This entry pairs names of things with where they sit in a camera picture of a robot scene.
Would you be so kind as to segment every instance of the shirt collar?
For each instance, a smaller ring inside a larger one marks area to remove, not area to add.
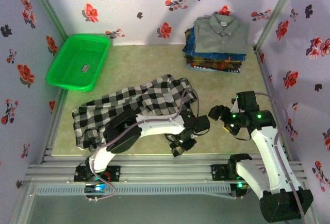
[[[238,28],[238,20],[233,16],[213,14],[209,19],[212,30],[220,36],[231,36]]]

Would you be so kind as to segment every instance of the metal frame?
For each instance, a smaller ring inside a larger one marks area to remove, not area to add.
[[[257,42],[257,49],[261,47],[266,39],[286,1],[287,0],[278,1],[267,26]],[[41,2],[55,26],[58,28],[61,36],[66,39],[68,36],[49,1],[41,0]],[[270,92],[266,84],[267,80],[265,79],[265,73],[263,71],[261,72],[267,91]],[[58,94],[56,111],[52,117],[51,125],[45,138],[44,154],[42,154],[40,158],[40,164],[29,166],[23,187],[21,188],[22,192],[12,214],[11,224],[27,224],[29,213],[33,206],[34,197],[37,195],[82,194],[81,189],[85,187],[85,184],[73,182],[73,177],[75,167],[79,163],[84,162],[86,157],[54,157],[51,155],[52,146],[55,141],[67,94],[67,90],[60,90]],[[277,112],[278,110],[276,109],[274,102],[271,101],[271,103],[273,110]],[[286,152],[288,153],[288,158],[291,158],[291,153],[288,147],[286,147]],[[212,181],[210,166],[212,164],[227,164],[229,156],[229,154],[184,154],[178,158],[173,158],[172,155],[118,155],[114,157],[110,162],[110,165],[121,166],[120,181],[114,185],[123,189],[123,193],[134,195],[134,191],[130,191],[129,189],[149,189],[149,187],[152,186],[156,188],[184,187],[185,190],[182,191],[187,194],[207,194],[207,191],[210,194],[213,194],[222,192],[222,190],[223,192],[226,192],[228,190],[228,184],[238,183],[238,181],[235,180]],[[263,166],[259,154],[251,154],[251,157],[258,167]],[[302,164],[297,161],[290,161],[290,166],[298,180],[302,183],[303,188],[309,188]],[[315,216],[314,208],[315,206],[313,203],[309,211],[306,213],[305,217],[307,223],[319,223]]]

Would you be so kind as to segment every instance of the fabric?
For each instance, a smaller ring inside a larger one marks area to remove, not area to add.
[[[247,54],[249,25],[233,16],[213,14],[195,21],[195,52]]]
[[[193,69],[204,70],[212,69],[216,71],[240,73],[241,72],[241,61],[219,61],[214,59],[199,58],[186,55],[186,64]]]
[[[72,111],[76,145],[94,151],[102,143],[105,125],[124,110],[133,109],[136,114],[147,116],[170,115],[179,110],[183,91],[190,88],[186,78],[174,79],[164,75],[146,84],[123,88],[100,99],[82,104]],[[183,110],[190,109],[196,96],[189,92],[184,98]]]
[[[220,59],[220,60],[233,60],[233,61],[244,61],[245,54],[228,54],[228,53],[197,53],[195,52],[195,31],[194,28],[187,29],[186,45],[183,48],[183,52],[190,56],[198,56],[201,58],[208,59]]]
[[[187,29],[185,32],[186,43],[188,43],[190,37],[193,35],[193,33],[191,33],[192,31],[193,29]],[[242,65],[241,61],[207,59],[198,56],[190,56],[187,54],[185,55],[185,58],[186,66],[194,71],[223,71],[240,73],[240,68]]]

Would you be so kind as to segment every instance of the table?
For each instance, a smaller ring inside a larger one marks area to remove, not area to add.
[[[226,72],[196,72],[185,67],[183,45],[114,46],[92,92],[68,91],[62,116],[55,136],[53,156],[88,156],[90,151],[75,145],[71,111],[81,104],[100,98],[124,87],[149,82],[159,76],[171,74],[178,79],[186,77],[200,98],[200,115],[207,115],[215,105],[231,107],[231,99],[237,92],[250,91],[266,93],[265,83],[253,48],[250,48],[243,62],[240,74]],[[262,110],[271,110],[267,97],[257,96]],[[196,111],[197,103],[192,104]],[[197,144],[185,153],[233,154],[259,153],[253,140],[239,141],[222,129],[221,121],[210,119],[211,129],[207,135],[197,137]],[[242,129],[238,137],[249,137]],[[143,137],[123,154],[171,154],[169,144],[163,135]]]

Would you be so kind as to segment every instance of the vent grille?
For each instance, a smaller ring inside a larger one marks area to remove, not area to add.
[[[202,184],[176,184],[176,185],[115,185],[118,195],[193,195],[193,194],[227,194],[230,193],[230,184],[220,183],[212,185]],[[36,195],[39,196],[81,196],[89,195],[84,192],[84,185],[68,186],[39,186]],[[113,193],[112,188],[107,188],[103,195]]]

